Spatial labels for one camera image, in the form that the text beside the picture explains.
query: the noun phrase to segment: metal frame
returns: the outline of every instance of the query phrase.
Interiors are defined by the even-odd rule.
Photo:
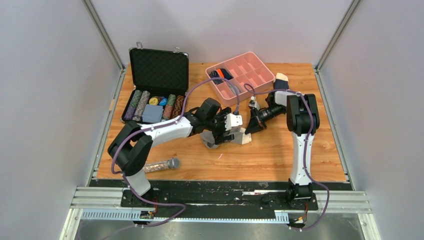
[[[349,173],[349,166],[347,164],[347,161],[345,159],[345,154],[343,153],[343,148],[341,144],[341,140],[338,135],[338,129],[336,127],[336,124],[334,122],[333,118],[333,110],[331,108],[331,105],[327,99],[326,94],[326,87],[324,86],[324,83],[322,81],[322,77],[319,71],[315,71],[315,78],[316,82],[318,83],[319,92],[321,94],[322,102],[324,104],[325,111],[327,113],[328,122],[330,124],[331,132],[334,138],[335,146],[337,148],[338,156],[340,158],[341,166],[343,168],[344,174],[346,176],[346,180],[350,182],[352,185],[352,188],[355,189],[355,183],[352,181],[351,175]]]
[[[316,64],[315,69],[317,71],[321,70],[326,63],[331,51],[333,50],[334,46],[336,45],[337,41],[339,40],[339,37],[342,35],[343,31],[345,30],[346,26],[348,25],[349,21],[351,20],[352,16],[355,14],[356,9],[359,6],[359,3],[362,0],[352,0],[349,7],[347,8],[346,13],[344,14],[340,24],[338,25],[337,29],[334,32],[334,35],[331,37],[330,42],[328,43],[327,47],[325,48],[324,52],[322,53],[321,58],[319,59],[318,63]]]
[[[104,124],[103,132],[101,134],[101,137],[100,137],[100,140],[99,140],[99,143],[98,143],[98,147],[97,147],[97,151],[96,151],[95,156],[94,156],[93,168],[90,172],[91,176],[88,179],[86,186],[88,186],[91,179],[97,178],[97,171],[99,169],[100,159],[102,158],[103,149],[105,148],[105,144],[106,144],[106,138],[108,137],[108,132],[109,132],[109,128],[111,127],[112,118],[114,117],[115,109],[117,108],[118,98],[119,98],[119,95],[121,93],[121,88],[122,88],[122,84],[124,83],[124,78],[125,78],[126,73],[127,73],[127,68],[124,68],[121,71],[121,74],[119,76],[119,80],[116,84],[116,88],[115,88],[113,97],[110,100],[109,112],[107,114],[107,118],[106,118],[106,122]]]
[[[100,20],[99,15],[97,14],[97,11],[92,3],[91,0],[81,0],[84,4],[85,8],[87,9],[88,14],[90,15],[91,19],[94,22],[95,27],[98,30],[98,33],[101,35],[101,38],[104,40],[104,43],[106,44],[107,49],[109,50],[110,54],[113,57],[113,60],[115,61],[118,68],[123,71],[125,66],[121,61],[121,58],[119,57],[119,54],[117,50],[115,49],[111,38],[109,37],[108,33],[106,32],[105,27],[103,26],[102,21]]]
[[[61,240],[74,239],[81,220],[140,220],[141,211],[153,211],[153,207],[121,207],[123,191],[127,187],[77,187],[73,197],[69,213],[60,236]],[[261,193],[283,192],[281,190],[261,190]],[[320,213],[323,209],[327,192],[314,191],[320,210],[310,211]],[[245,191],[243,195],[257,194],[257,191]],[[289,214],[303,213],[301,210],[276,210],[274,219],[243,219],[243,218],[181,218],[173,219],[173,222],[186,223],[262,223],[262,224],[285,224]],[[364,191],[330,191],[330,199],[327,208],[328,214],[358,214],[365,239],[379,239],[379,233],[375,225],[374,216]],[[156,217],[151,220],[163,221],[165,218]]]
[[[90,16],[92,17],[94,24],[96,25],[100,35],[105,41],[111,55],[113,56],[116,64],[121,69],[121,76],[116,85],[115,93],[111,102],[111,109],[109,110],[107,120],[104,126],[103,134],[99,140],[99,147],[97,149],[96,156],[93,164],[93,175],[92,178],[96,178],[97,168],[100,163],[100,158],[105,147],[107,133],[109,131],[110,124],[112,122],[112,116],[115,111],[117,100],[120,94],[120,89],[123,84],[125,76],[125,67],[121,62],[121,59],[115,50],[106,30],[100,21],[98,14],[93,6],[91,0],[82,0],[87,8]],[[323,68],[326,60],[328,59],[331,51],[335,44],[355,13],[361,0],[352,0],[349,8],[347,9],[343,19],[341,20],[337,30],[332,36],[328,43],[325,51],[323,52],[319,62],[315,66],[315,75],[318,83],[319,90],[322,95],[325,110],[327,112],[328,120],[331,126],[331,130],[334,136],[334,141],[337,147],[337,151],[340,156],[343,170],[346,174],[346,180],[350,181],[349,167],[345,159],[343,148],[339,136],[337,134],[337,125],[334,122],[332,108],[328,102],[326,96],[326,88],[322,81],[320,70]],[[350,182],[353,188],[355,188],[354,182]],[[127,190],[126,187],[78,187],[75,191],[74,198],[72,200],[66,222],[64,224],[60,239],[69,240],[74,239],[80,220],[83,219],[102,219],[102,220],[133,220],[137,219],[140,211],[152,211],[151,207],[138,207],[138,208],[127,208],[121,207],[121,198],[123,197],[123,190]],[[262,192],[275,192],[281,190],[260,190]],[[252,194],[254,192],[244,192],[244,194]],[[319,209],[322,210],[326,202],[327,192],[317,190],[314,191],[316,194]],[[175,222],[220,222],[220,223],[280,223],[283,224],[288,219],[288,214],[298,214],[302,211],[299,210],[280,210],[275,211],[275,219],[215,219],[215,218],[175,218],[172,221]],[[371,207],[368,202],[366,193],[363,191],[330,191],[330,199],[327,208],[329,214],[351,214],[355,213],[358,215],[358,219],[361,223],[363,235],[366,240],[379,240],[380,235],[376,227],[374,215],[372,214]],[[162,218],[156,218],[154,221],[162,221]]]

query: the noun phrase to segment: blue poker chip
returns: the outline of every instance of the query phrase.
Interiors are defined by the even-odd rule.
[[[159,105],[160,106],[165,106],[168,102],[168,99],[166,97],[164,97],[162,100],[160,100]]]

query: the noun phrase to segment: poker chip case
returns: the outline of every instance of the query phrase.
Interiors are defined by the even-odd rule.
[[[189,89],[188,53],[133,47],[129,49],[129,58],[134,90],[122,113],[123,123],[126,122],[124,116],[136,90],[148,91],[149,98],[168,98],[170,94],[186,96]],[[150,124],[144,122],[143,118],[138,123]]]

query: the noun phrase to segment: wooden table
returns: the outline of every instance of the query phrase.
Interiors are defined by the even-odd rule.
[[[213,63],[191,63],[189,66],[189,86],[207,78],[205,69]],[[312,146],[311,175],[317,181],[346,180],[342,164],[334,142],[320,90],[311,64],[268,63],[274,74],[288,76],[292,90],[315,94],[320,126],[316,131]],[[97,178],[121,178],[111,173],[112,158],[107,148],[120,132],[124,124],[121,115],[133,90],[131,67],[128,67],[116,110],[107,135],[106,145],[101,156]],[[187,109],[199,107],[207,97],[218,99],[208,84],[198,87],[189,96]],[[266,95],[258,97],[261,106],[267,106]],[[249,122],[248,99],[240,103],[243,126]],[[147,178],[155,180],[214,180],[214,181],[287,181],[292,171],[293,140],[287,130],[286,116],[280,115],[266,122],[268,129],[252,134],[252,142],[245,145],[225,143],[217,149],[207,149],[200,136],[174,139],[154,147],[147,162],[157,162],[177,157],[181,161],[178,169],[147,173]]]

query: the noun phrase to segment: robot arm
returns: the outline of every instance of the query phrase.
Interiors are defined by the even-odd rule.
[[[116,164],[120,167],[130,185],[139,195],[144,195],[151,187],[143,171],[151,148],[174,139],[200,134],[204,130],[212,132],[215,145],[227,143],[234,139],[234,136],[229,132],[243,124],[242,116],[231,113],[229,107],[218,112],[220,108],[219,102],[208,98],[201,107],[196,109],[195,113],[192,111],[186,112],[179,121],[176,117],[166,122],[143,124],[141,127],[135,121],[129,121],[110,144],[107,152],[111,157],[114,157],[119,145],[130,134],[140,129],[151,129],[134,136],[131,139],[136,142],[134,146],[126,142],[116,158]],[[155,128],[166,123],[175,124]]]
[[[288,89],[287,79],[277,79],[274,83],[274,88]],[[305,139],[311,127],[311,118],[300,96],[281,90],[268,94],[266,98],[267,108],[257,109],[254,102],[249,103],[251,117],[246,133],[256,133],[266,129],[266,121],[280,114],[287,114],[287,128],[291,132],[293,139],[293,168],[288,180],[289,186],[286,199],[288,203],[310,199],[313,196],[312,182],[307,176],[304,167],[310,169],[311,166],[311,149],[315,132],[320,126],[320,118],[315,95],[306,94],[304,98],[313,118],[313,128],[308,137],[307,145],[305,145]]]

